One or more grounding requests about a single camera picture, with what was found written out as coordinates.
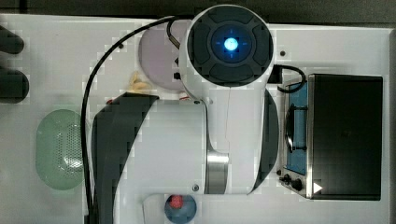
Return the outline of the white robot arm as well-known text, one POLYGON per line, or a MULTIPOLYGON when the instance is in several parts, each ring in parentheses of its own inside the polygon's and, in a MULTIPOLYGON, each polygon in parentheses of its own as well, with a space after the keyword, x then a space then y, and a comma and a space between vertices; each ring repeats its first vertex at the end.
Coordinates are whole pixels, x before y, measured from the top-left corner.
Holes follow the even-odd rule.
POLYGON ((95 116, 92 224, 189 224, 198 195, 249 195, 272 171, 279 125, 265 21, 240 6, 204 10, 178 66, 186 100, 127 92, 95 116))

